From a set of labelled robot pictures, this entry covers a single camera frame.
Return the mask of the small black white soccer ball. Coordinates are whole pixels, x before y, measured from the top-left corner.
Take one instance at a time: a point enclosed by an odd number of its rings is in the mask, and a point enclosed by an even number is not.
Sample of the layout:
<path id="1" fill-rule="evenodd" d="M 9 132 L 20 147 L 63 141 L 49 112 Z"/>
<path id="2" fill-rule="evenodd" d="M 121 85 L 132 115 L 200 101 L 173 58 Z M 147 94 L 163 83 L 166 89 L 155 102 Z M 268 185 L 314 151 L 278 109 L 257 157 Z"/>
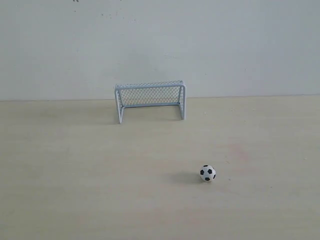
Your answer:
<path id="1" fill-rule="evenodd" d="M 216 170 L 211 165 L 205 164 L 200 168 L 199 175 L 204 182 L 212 182 L 216 177 Z"/>

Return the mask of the white miniature soccer goal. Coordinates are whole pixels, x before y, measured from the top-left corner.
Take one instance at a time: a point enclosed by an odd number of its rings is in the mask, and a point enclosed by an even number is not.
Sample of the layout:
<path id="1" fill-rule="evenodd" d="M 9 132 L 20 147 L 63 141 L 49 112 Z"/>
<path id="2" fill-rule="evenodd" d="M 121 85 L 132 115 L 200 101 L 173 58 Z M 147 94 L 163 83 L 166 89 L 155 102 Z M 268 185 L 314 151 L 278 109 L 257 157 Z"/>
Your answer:
<path id="1" fill-rule="evenodd" d="M 186 84 L 182 80 L 149 83 L 116 84 L 114 87 L 118 122 L 123 122 L 124 110 L 142 107 L 179 107 L 181 118 L 186 119 Z"/>

